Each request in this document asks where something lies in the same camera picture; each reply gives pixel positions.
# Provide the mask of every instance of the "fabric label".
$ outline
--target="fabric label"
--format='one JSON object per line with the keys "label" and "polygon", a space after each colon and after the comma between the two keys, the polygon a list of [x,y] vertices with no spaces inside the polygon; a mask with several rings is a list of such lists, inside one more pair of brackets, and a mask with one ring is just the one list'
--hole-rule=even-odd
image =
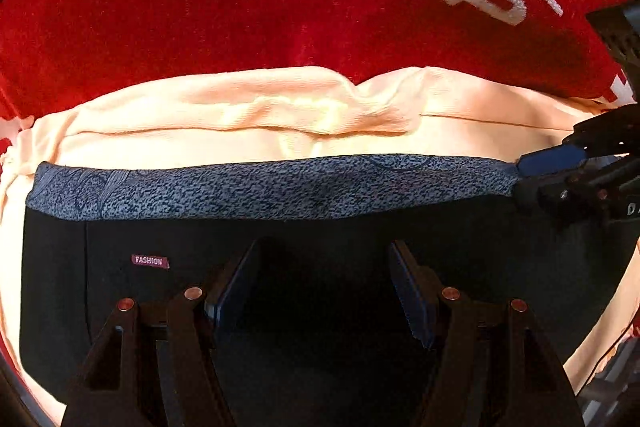
{"label": "fabric label", "polygon": [[169,259],[166,257],[155,257],[153,255],[132,255],[131,262],[138,266],[154,266],[169,270]]}

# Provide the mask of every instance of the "metal pin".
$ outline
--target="metal pin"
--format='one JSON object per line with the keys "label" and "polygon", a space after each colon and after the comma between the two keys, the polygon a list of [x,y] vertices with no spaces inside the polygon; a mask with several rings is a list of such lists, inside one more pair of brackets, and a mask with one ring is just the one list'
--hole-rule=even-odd
{"label": "metal pin", "polygon": [[193,288],[189,288],[188,290],[185,290],[184,296],[188,298],[190,301],[194,301],[202,297],[202,290],[197,286],[194,286]]}
{"label": "metal pin", "polygon": [[452,286],[447,286],[442,290],[442,296],[448,301],[457,301],[460,299],[460,291]]}
{"label": "metal pin", "polygon": [[125,298],[125,299],[120,299],[118,301],[118,309],[121,312],[127,312],[130,309],[133,308],[133,305],[135,304],[135,301],[133,299],[130,299],[129,297]]}
{"label": "metal pin", "polygon": [[513,301],[511,301],[511,308],[513,308],[517,312],[522,313],[527,311],[529,309],[529,306],[522,299],[513,299]]}

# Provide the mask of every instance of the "blue patterned fabric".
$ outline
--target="blue patterned fabric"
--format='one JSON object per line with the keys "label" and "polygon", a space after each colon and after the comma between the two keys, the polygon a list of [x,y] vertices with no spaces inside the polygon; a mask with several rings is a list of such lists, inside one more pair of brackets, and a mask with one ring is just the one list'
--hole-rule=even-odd
{"label": "blue patterned fabric", "polygon": [[509,196],[514,164],[485,158],[374,154],[151,171],[42,163],[27,206],[73,221],[331,219]]}

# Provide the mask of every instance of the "copper screw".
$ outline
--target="copper screw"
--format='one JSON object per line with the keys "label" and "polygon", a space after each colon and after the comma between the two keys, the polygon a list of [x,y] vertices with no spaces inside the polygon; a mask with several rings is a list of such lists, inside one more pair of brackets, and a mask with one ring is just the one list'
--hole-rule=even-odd
{"label": "copper screw", "polygon": [[442,296],[446,298],[447,301],[457,301],[460,299],[460,291],[452,286],[447,286],[442,290]]}
{"label": "copper screw", "polygon": [[130,299],[129,297],[127,297],[126,299],[120,299],[118,301],[118,309],[121,312],[128,312],[130,309],[133,308],[133,305],[135,304],[133,299]]}
{"label": "copper screw", "polygon": [[189,299],[190,301],[194,301],[202,297],[202,290],[197,286],[194,286],[193,288],[185,290],[184,296],[187,297],[187,299]]}
{"label": "copper screw", "polygon": [[522,313],[527,311],[529,309],[529,306],[527,306],[527,303],[522,299],[513,299],[513,301],[511,301],[511,308],[513,308],[517,312]]}

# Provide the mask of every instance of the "black fabric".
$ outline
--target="black fabric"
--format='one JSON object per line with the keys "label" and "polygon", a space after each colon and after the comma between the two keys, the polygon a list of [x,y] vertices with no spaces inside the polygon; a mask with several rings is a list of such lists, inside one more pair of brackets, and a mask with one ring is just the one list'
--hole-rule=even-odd
{"label": "black fabric", "polygon": [[[225,392],[231,393],[229,402],[242,404],[242,410],[282,403],[278,396],[284,391],[274,385],[274,370],[265,357],[283,345],[273,340],[283,331],[291,352],[273,355],[273,360],[287,355],[290,368],[300,356],[294,347],[318,335],[388,335],[386,344],[373,343],[387,346],[377,354],[375,346],[356,344],[362,360],[380,359],[380,349],[386,353],[383,359],[395,351],[408,356],[407,346],[419,344],[411,338],[388,275],[385,248],[393,239],[406,240],[419,263],[433,267],[446,285],[472,298],[526,299],[564,362],[606,308],[637,238],[634,231],[596,222],[558,230],[544,214],[519,214],[510,198],[500,196],[327,221],[75,223],[27,208],[24,232],[22,363],[63,402],[90,336],[95,338],[120,298],[169,298],[200,282],[210,266],[225,262],[253,238],[272,237],[255,289],[260,297],[250,300],[238,341],[221,346],[216,362]],[[166,256],[171,268],[133,266],[134,254]],[[272,339],[261,341],[265,335]],[[329,371],[325,365],[331,353],[345,352],[329,344],[307,348],[322,371]],[[327,351],[318,353],[321,348]],[[399,367],[408,367],[410,358],[398,362]],[[282,362],[273,364],[283,367]],[[390,375],[383,363],[371,367],[383,380]],[[357,377],[354,370],[352,378],[360,378],[363,389],[379,386],[371,371]],[[253,385],[264,384],[260,394],[243,384],[246,375]],[[335,375],[327,381],[338,385]],[[287,378],[280,384],[286,385]]]}

